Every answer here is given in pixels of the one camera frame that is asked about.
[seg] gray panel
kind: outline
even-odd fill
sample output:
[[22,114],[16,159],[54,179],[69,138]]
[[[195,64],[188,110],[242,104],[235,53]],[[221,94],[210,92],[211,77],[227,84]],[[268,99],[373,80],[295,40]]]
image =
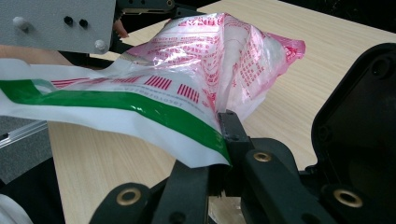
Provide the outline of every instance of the gray panel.
[[106,53],[115,5],[116,0],[0,0],[0,44]]

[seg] green stripe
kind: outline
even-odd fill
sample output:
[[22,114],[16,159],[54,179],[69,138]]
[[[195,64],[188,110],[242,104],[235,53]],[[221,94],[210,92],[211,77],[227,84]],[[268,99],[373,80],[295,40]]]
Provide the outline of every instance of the green stripe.
[[230,161],[224,140],[215,129],[178,107],[151,100],[137,93],[59,90],[42,94],[31,80],[0,80],[0,89],[16,104],[87,106],[134,111],[216,150]]

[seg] brass ring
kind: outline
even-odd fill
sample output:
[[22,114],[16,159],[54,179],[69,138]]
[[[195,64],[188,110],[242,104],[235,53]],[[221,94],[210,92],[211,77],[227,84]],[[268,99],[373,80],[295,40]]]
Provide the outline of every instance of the brass ring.
[[349,207],[359,208],[363,206],[363,200],[357,194],[346,189],[337,189],[333,193],[335,199]]
[[[125,194],[127,193],[133,193],[134,197],[132,199],[124,199]],[[142,194],[140,193],[140,190],[137,188],[131,188],[131,189],[123,189],[119,195],[117,195],[117,203],[119,205],[131,205],[139,201],[140,197]]]
[[272,157],[267,153],[257,152],[254,154],[254,159],[256,159],[256,161],[270,161]]

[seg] transparent plastic wrapper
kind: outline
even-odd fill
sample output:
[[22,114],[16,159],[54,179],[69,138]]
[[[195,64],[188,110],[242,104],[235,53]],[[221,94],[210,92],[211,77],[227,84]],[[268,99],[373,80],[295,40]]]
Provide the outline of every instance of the transparent plastic wrapper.
[[229,164],[217,113],[246,118],[304,49],[226,13],[169,21],[100,71],[0,60],[0,115],[137,136],[190,167]]

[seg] table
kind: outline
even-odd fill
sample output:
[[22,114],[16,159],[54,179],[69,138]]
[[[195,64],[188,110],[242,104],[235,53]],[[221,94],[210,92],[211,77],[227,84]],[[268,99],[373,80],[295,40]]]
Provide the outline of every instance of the table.
[[[299,169],[317,161],[310,140],[312,121],[348,68],[368,48],[396,42],[396,34],[275,0],[224,0],[200,10],[228,12],[263,31],[305,41],[304,58],[277,80],[243,122],[251,137],[271,137],[288,146]],[[125,42],[143,43],[162,26],[135,32]],[[50,122],[49,136],[67,223],[88,223],[99,203],[122,183],[154,186],[170,174],[175,161],[134,137],[78,125]],[[237,200],[210,203],[217,204],[209,212],[220,223],[243,222]]]

